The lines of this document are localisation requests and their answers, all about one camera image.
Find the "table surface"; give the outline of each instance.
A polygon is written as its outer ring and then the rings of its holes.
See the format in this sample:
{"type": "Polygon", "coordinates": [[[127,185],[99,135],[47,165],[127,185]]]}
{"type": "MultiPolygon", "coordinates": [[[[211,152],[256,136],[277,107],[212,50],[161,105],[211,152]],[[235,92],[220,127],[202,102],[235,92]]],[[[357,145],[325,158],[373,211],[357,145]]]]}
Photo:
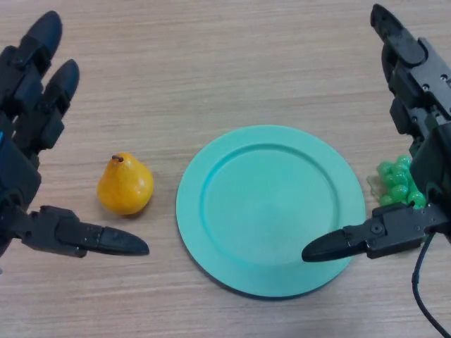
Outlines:
{"type": "MultiPolygon", "coordinates": [[[[237,127],[283,124],[333,145],[365,181],[411,140],[390,118],[382,44],[363,0],[0,1],[0,45],[17,44],[45,11],[64,24],[54,69],[69,58],[81,81],[66,131],[42,153],[32,208],[72,208],[85,221],[133,232],[150,256],[84,259],[14,243],[0,259],[0,337],[437,337],[417,308],[418,251],[370,261],[309,296],[257,301],[211,282],[187,256],[175,195],[190,159],[237,127]],[[97,202],[111,154],[130,151],[156,190],[138,218],[97,202]]],[[[451,2],[384,1],[415,36],[451,61],[451,2]]],[[[451,250],[434,240],[421,279],[425,303],[451,328],[451,250]]]]}

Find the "teal plate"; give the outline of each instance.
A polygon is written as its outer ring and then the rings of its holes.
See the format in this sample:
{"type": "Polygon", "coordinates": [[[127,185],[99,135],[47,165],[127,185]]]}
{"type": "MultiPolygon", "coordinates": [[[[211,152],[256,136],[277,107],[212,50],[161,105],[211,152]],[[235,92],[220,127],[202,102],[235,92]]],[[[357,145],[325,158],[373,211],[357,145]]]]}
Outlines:
{"type": "Polygon", "coordinates": [[[177,222],[193,259],[221,284],[260,297],[301,295],[350,259],[305,263],[313,239],[366,217],[359,181],[320,139],[259,125],[219,137],[188,165],[177,222]]]}

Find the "black robotic finger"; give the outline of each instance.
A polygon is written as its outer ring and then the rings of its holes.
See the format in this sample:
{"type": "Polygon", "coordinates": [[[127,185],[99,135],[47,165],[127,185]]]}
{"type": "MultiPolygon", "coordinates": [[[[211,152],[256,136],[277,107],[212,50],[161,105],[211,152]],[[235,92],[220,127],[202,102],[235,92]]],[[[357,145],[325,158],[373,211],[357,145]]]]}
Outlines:
{"type": "Polygon", "coordinates": [[[390,46],[401,62],[409,67],[424,62],[427,55],[424,49],[402,23],[386,8],[379,4],[371,11],[371,26],[384,44],[390,46]]]}
{"type": "Polygon", "coordinates": [[[387,83],[390,82],[390,78],[392,76],[393,70],[395,69],[397,63],[396,53],[388,46],[384,44],[382,47],[382,70],[387,80],[387,83]]]}
{"type": "Polygon", "coordinates": [[[54,11],[45,13],[21,39],[13,65],[25,67],[32,60],[43,76],[50,67],[62,34],[63,24],[59,15],[54,11]]]}
{"type": "Polygon", "coordinates": [[[306,262],[331,261],[366,253],[378,258],[421,246],[426,234],[449,234],[451,219],[440,206],[414,209],[393,204],[373,210],[361,225],[346,226],[309,243],[302,251],[306,262]]]}
{"type": "Polygon", "coordinates": [[[80,79],[80,70],[74,60],[66,61],[50,79],[42,101],[47,107],[55,106],[64,115],[70,105],[80,79]]]}
{"type": "Polygon", "coordinates": [[[390,107],[390,115],[395,123],[397,132],[400,134],[409,134],[412,132],[413,121],[402,101],[395,97],[390,107]]]}
{"type": "Polygon", "coordinates": [[[79,257],[88,251],[121,256],[149,254],[147,244],[129,232],[82,223],[73,211],[42,206],[27,215],[17,207],[4,211],[4,232],[34,250],[79,257]]]}

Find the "black cable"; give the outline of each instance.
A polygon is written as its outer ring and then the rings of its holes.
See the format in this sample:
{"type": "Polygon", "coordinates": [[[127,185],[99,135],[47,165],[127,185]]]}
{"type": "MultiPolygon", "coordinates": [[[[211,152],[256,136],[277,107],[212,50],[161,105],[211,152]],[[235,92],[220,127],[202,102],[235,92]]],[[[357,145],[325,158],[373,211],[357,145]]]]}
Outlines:
{"type": "Polygon", "coordinates": [[[429,244],[431,244],[432,238],[434,237],[435,233],[432,232],[426,241],[424,242],[423,248],[421,248],[421,252],[418,256],[418,259],[416,260],[415,264],[415,270],[412,273],[412,290],[414,292],[414,297],[416,300],[416,303],[418,304],[418,307],[420,308],[421,312],[424,314],[424,316],[429,320],[429,322],[434,326],[434,328],[439,331],[439,333],[444,336],[444,338],[451,338],[451,335],[443,328],[442,325],[431,315],[431,313],[428,311],[428,309],[424,306],[423,301],[421,300],[420,293],[418,290],[418,284],[420,281],[420,269],[421,264],[423,263],[424,256],[426,255],[426,252],[428,251],[429,244]]]}

